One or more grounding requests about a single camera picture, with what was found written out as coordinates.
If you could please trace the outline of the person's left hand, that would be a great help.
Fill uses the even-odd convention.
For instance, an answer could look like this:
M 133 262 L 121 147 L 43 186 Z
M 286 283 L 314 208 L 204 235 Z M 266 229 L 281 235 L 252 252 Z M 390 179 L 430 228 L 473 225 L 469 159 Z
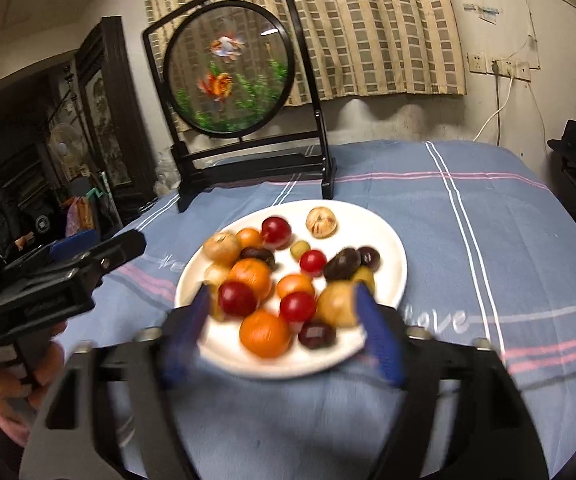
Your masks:
M 59 342 L 50 341 L 49 346 L 32 370 L 36 386 L 27 379 L 28 367 L 22 364 L 4 366 L 0 364 L 0 415 L 7 419 L 22 422 L 23 413 L 11 404 L 12 399 L 20 399 L 25 405 L 37 411 L 53 381 L 64 365 L 64 350 Z

